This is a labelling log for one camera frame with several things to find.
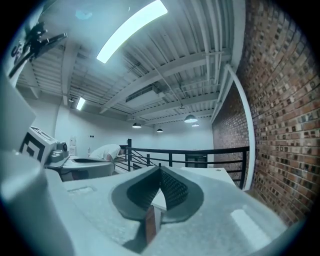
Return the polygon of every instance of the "brick wall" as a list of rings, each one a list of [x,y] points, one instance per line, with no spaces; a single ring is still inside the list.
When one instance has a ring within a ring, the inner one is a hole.
[[[238,93],[238,89],[233,84],[225,99],[220,113],[214,120],[212,126],[213,142],[215,149],[228,149],[249,146],[248,125],[245,115],[245,110],[242,106],[242,101]],[[214,161],[233,161],[241,160],[242,153],[232,154],[217,154],[214,156]],[[247,153],[247,166],[248,171],[249,152]],[[215,168],[223,167],[227,171],[241,170],[241,163],[228,163],[228,164],[215,164]],[[231,173],[233,180],[239,179],[241,173]]]
[[[271,2],[246,2],[237,75],[254,125],[252,189],[288,225],[308,214],[320,187],[318,71],[306,37],[287,14]],[[234,85],[222,108],[212,126],[214,148],[248,145]]]

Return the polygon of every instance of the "white countertop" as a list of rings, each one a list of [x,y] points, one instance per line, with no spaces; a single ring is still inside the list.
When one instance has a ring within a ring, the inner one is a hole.
[[[235,183],[227,173],[225,168],[191,168],[191,167],[181,167],[180,170],[188,171],[191,173],[195,173],[198,175],[206,176],[208,178],[219,180],[223,182],[230,183],[235,186]],[[151,203],[154,207],[157,207],[161,210],[166,211],[166,199],[164,194],[162,193],[161,189],[159,189],[157,195],[153,199]]]

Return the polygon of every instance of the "ceiling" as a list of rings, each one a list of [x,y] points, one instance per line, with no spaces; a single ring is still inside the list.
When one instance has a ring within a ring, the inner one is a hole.
[[[44,38],[68,38],[27,63],[17,87],[30,88],[36,98],[41,92],[63,97],[65,105],[73,98],[72,108],[83,97],[84,111],[144,124],[181,121],[188,113],[210,117],[234,54],[232,0],[162,0],[167,14],[138,30],[106,64],[96,59],[117,28],[151,2],[48,1],[39,19],[48,30]],[[129,95],[149,85],[163,97],[135,108],[126,104]]]

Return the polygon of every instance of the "speckled surface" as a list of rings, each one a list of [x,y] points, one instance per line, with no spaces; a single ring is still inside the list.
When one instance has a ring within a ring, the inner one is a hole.
[[[123,245],[135,237],[139,223],[120,215],[111,202],[111,192],[117,184],[150,169],[70,181],[63,185],[91,224],[112,241]],[[182,174],[174,168],[170,170]],[[234,185],[191,172],[183,172],[183,176],[202,188],[204,203],[187,221],[162,225],[143,255],[241,256],[253,253],[256,249],[251,246],[252,241],[246,239],[231,217],[231,213],[238,209],[244,210],[270,240],[286,230],[286,226],[271,210]],[[252,232],[253,229],[247,227],[247,231]]]

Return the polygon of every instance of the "white wall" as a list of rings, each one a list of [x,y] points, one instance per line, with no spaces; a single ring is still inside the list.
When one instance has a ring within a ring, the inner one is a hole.
[[[45,98],[43,101],[25,98],[25,101],[36,115],[32,126],[38,127],[46,134],[54,137],[61,98],[50,98],[50,100],[45,100]]]
[[[210,150],[213,149],[213,134],[210,119],[200,119],[198,127],[189,123],[171,122],[161,125],[163,133],[157,133],[160,127],[142,126],[132,128],[132,123],[105,117],[98,114],[69,109],[59,100],[34,100],[26,98],[36,119],[33,125],[60,142],[70,145],[70,138],[76,137],[76,155],[87,157],[91,152],[106,144],[125,145],[127,139],[132,139],[132,147],[145,149],[167,150]],[[168,159],[168,154],[150,153],[150,157]],[[173,155],[173,160],[185,161],[184,155]],[[153,161],[168,166],[168,162]],[[173,163],[173,167],[183,167],[184,163]]]
[[[157,125],[156,131],[161,127],[162,133],[155,132],[155,149],[164,150],[212,150],[213,149],[213,134],[209,118],[200,119],[198,127],[192,127],[191,123],[170,122]],[[150,157],[168,159],[168,154],[151,153]],[[174,154],[173,160],[185,161],[185,155]],[[162,165],[168,166],[168,162],[161,161]],[[173,163],[173,167],[184,167],[184,163]]]
[[[130,122],[67,109],[62,105],[58,113],[55,138],[69,145],[73,136],[76,137],[78,157],[87,157],[89,147],[92,152],[106,144],[126,145],[127,139],[132,139],[132,147],[137,148],[152,148],[154,144],[152,127],[134,129]]]

